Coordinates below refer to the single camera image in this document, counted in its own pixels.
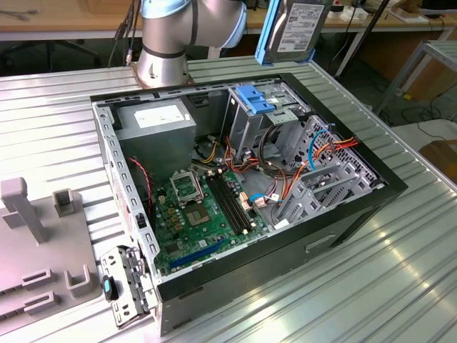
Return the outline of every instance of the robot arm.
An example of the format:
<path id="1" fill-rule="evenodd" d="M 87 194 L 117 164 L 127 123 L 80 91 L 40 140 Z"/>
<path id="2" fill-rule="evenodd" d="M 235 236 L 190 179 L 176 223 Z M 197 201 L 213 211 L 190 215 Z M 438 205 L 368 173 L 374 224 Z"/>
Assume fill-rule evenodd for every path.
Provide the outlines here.
<path id="1" fill-rule="evenodd" d="M 143 50 L 137 70 L 150 87 L 184 84 L 185 47 L 237 45 L 246 27 L 246 5 L 234 0 L 144 0 Z"/>
<path id="2" fill-rule="evenodd" d="M 313 57 L 333 0 L 270 0 L 256 50 L 261 65 Z M 232 48 L 246 27 L 241 0 L 144 0 L 138 75 L 149 87 L 185 84 L 188 45 Z"/>

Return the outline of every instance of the red cable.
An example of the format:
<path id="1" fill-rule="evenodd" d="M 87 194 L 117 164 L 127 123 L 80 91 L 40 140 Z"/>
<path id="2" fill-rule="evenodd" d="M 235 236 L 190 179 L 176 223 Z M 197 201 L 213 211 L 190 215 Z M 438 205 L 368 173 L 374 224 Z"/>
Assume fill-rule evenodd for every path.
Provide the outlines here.
<path id="1" fill-rule="evenodd" d="M 129 157 L 129 161 L 132 161 L 133 163 L 135 163 L 143 171 L 144 178 L 146 179 L 146 183 L 148 185 L 148 205 L 149 205 L 148 213 L 149 213 L 149 216 L 151 216 L 152 191 L 151 191 L 151 183 L 149 182 L 149 178 L 148 178 L 148 172 L 144 169 L 144 167 L 141 165 L 141 163 L 136 161 L 135 159 L 132 159 L 131 157 Z"/>

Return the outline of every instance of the ram slot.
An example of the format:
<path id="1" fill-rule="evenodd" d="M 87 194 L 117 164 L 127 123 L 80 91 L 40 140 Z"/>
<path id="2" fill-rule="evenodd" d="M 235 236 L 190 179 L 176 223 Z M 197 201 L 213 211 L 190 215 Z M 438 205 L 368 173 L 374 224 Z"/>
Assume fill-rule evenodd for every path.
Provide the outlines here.
<path id="1" fill-rule="evenodd" d="M 243 234 L 244 230 L 250 230 L 249 220 L 244 215 L 240 205 L 234 199 L 229 187 L 221 177 L 207 178 L 206 183 L 213 193 L 222 212 L 225 214 L 233 232 L 236 235 Z"/>

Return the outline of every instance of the cardboard box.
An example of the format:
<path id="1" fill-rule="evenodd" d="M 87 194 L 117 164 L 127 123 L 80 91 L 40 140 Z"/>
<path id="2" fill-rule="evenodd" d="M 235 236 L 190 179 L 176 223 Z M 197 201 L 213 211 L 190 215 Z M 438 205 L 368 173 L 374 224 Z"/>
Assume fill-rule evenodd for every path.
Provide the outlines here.
<path id="1" fill-rule="evenodd" d="M 87 0 L 92 14 L 123 14 L 129 10 L 131 0 Z"/>
<path id="2" fill-rule="evenodd" d="M 432 141 L 419 152 L 449 179 L 457 183 L 457 139 Z"/>

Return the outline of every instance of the label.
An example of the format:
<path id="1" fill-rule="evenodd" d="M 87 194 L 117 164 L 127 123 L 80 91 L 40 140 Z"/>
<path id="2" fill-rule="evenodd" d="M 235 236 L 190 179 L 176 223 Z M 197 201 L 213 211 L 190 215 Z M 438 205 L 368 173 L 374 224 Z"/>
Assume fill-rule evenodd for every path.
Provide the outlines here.
<path id="1" fill-rule="evenodd" d="M 177 105 L 157 107 L 155 109 L 142 109 L 135 112 L 135 119 L 138 125 L 144 129 L 156 125 L 173 123 L 184 120 Z"/>
<path id="2" fill-rule="evenodd" d="M 293 4 L 278 52 L 306 51 L 321 18 L 323 5 Z"/>
<path id="3" fill-rule="evenodd" d="M 274 202 L 277 202 L 279 200 L 279 194 L 273 193 L 271 195 L 271 200 L 273 200 Z"/>

